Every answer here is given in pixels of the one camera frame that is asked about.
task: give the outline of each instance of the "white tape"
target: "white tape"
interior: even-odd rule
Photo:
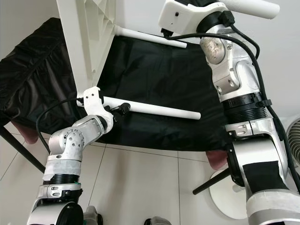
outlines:
[[[51,160],[47,161],[43,180],[50,180],[54,174],[80,175],[81,162],[76,160]]]
[[[99,98],[99,91],[100,88],[92,87],[83,92],[84,109],[88,115],[98,115],[105,119],[107,129],[104,131],[104,134],[106,134],[113,128],[113,115],[104,109]]]
[[[247,215],[262,210],[288,210],[300,213],[300,195],[285,191],[259,192],[251,196],[246,204]]]

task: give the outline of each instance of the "black tablecloth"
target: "black tablecloth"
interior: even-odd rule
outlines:
[[[186,49],[115,37],[98,87],[106,96],[200,112],[188,120],[130,112],[99,141],[162,150],[206,151],[229,142],[226,119],[199,45]],[[39,114],[76,97],[59,19],[51,18],[0,62],[0,122],[35,128]],[[71,126],[85,116],[75,102],[50,111],[41,131]]]

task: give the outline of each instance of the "white plastic rod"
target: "white plastic rod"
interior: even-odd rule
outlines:
[[[163,116],[173,116],[173,117],[180,117],[180,118],[193,119],[193,120],[199,120],[201,117],[201,114],[199,112],[191,112],[191,111],[186,111],[181,109],[167,108],[158,105],[149,105],[145,103],[132,102],[132,101],[127,101],[127,100],[122,100],[122,99],[112,98],[112,97],[104,97],[103,106],[109,105],[111,108],[114,108],[123,103],[129,103],[130,111],[132,112],[149,113],[149,114],[156,114],[156,115],[163,115]]]
[[[163,37],[158,37],[158,36],[154,36],[151,34],[145,34],[145,33],[141,33],[135,30],[129,30],[126,28],[122,28],[119,26],[115,26],[115,35],[116,36],[125,36],[125,37],[130,37],[130,38],[137,38],[140,40],[144,40],[144,41],[151,41],[151,42],[155,42],[155,43],[159,43],[159,44],[163,44],[163,45],[171,45],[171,46],[175,46],[175,47],[179,47],[179,48],[186,48],[187,44],[180,42],[180,41],[171,41],[171,40],[167,40]]]
[[[220,0],[220,2],[231,11],[265,19],[274,19],[280,11],[279,5],[263,0]]]

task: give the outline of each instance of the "black chair leg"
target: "black chair leg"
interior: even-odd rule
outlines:
[[[196,195],[205,189],[209,188],[210,186],[214,185],[215,183],[218,183],[220,180],[223,180],[224,178],[228,177],[230,175],[229,168],[225,169],[221,173],[219,173],[217,176],[211,178],[209,181],[205,182],[201,186],[197,187],[194,191],[193,194]]]
[[[45,167],[41,164],[15,137],[5,129],[0,127],[0,135],[18,152],[20,152],[28,161],[30,161],[39,171],[45,172]]]

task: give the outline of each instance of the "black wire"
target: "black wire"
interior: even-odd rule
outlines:
[[[262,76],[261,70],[259,68],[258,62],[256,60],[256,57],[254,56],[252,51],[248,48],[248,46],[245,45],[243,42],[239,41],[238,39],[236,39],[234,37],[229,37],[229,36],[221,35],[221,34],[210,34],[210,33],[186,34],[186,35],[175,36],[175,37],[167,37],[166,39],[168,39],[168,40],[179,40],[179,39],[184,39],[184,38],[203,38],[203,37],[220,38],[220,39],[224,39],[224,40],[229,40],[229,41],[232,41],[232,42],[236,43],[240,47],[242,47],[247,52],[250,59],[252,60],[253,66],[254,66],[255,71],[257,73],[257,78],[258,78],[258,82],[259,82],[259,85],[260,85],[260,91],[261,91],[262,99],[267,100],[267,95],[266,95],[266,91],[265,91],[265,87],[264,87],[264,83],[263,83],[263,76]],[[291,148],[290,148],[290,145],[289,145],[286,133],[285,133],[285,129],[284,129],[279,117],[277,116],[275,111],[272,109],[272,107],[267,106],[267,109],[269,110],[272,117],[277,121],[277,124],[279,125],[279,127],[277,129],[279,129],[279,131],[281,131],[281,133],[283,135],[283,141],[284,141],[284,144],[285,144],[285,151],[286,151],[286,156],[287,156],[288,167],[290,168],[292,178],[294,179],[295,185],[296,185],[297,190],[300,194],[300,179],[299,179],[298,174],[295,170],[295,166],[294,166],[293,158],[292,158],[292,154],[291,154]]]
[[[254,40],[252,40],[251,38],[249,38],[247,35],[245,35],[241,31],[239,31],[233,24],[230,27],[231,27],[231,29],[234,32],[236,32],[238,35],[240,35],[242,38],[244,38],[246,41],[248,41],[249,43],[251,43],[256,48],[255,58],[258,59],[259,54],[261,52],[261,49],[260,49],[259,45]]]
[[[74,98],[69,98],[69,99],[60,101],[60,102],[58,102],[58,103],[56,103],[56,104],[53,104],[52,106],[50,106],[49,108],[47,108],[45,111],[43,111],[43,112],[40,114],[40,116],[38,117],[37,122],[36,122],[37,135],[38,135],[38,137],[41,139],[43,145],[45,146],[45,148],[47,149],[47,151],[48,151],[49,154],[50,154],[49,146],[48,146],[47,142],[45,141],[44,137],[42,136],[41,131],[39,130],[39,123],[40,123],[40,120],[41,120],[41,118],[42,118],[48,111],[50,111],[51,109],[53,109],[53,108],[55,108],[55,107],[57,107],[57,106],[59,106],[59,105],[65,103],[65,102],[76,101],[76,100],[81,100],[81,99],[80,99],[80,98],[74,97]]]

